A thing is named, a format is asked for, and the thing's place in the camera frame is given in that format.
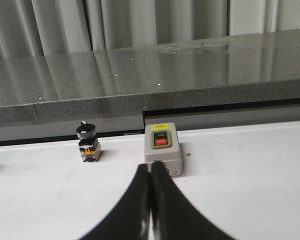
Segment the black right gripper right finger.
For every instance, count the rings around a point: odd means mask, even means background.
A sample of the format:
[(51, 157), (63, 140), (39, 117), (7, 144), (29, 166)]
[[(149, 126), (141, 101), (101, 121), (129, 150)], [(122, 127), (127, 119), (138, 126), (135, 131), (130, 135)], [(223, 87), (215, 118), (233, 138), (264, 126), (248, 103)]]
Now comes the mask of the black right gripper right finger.
[(156, 240), (232, 240), (183, 195), (164, 164), (151, 165), (152, 220)]

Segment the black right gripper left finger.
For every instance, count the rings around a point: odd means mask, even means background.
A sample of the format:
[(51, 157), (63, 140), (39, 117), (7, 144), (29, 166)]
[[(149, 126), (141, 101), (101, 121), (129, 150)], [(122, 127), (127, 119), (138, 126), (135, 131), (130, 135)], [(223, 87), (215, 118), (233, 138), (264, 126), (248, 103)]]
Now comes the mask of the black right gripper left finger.
[(150, 175), (140, 164), (127, 190), (83, 240), (147, 240), (150, 225)]

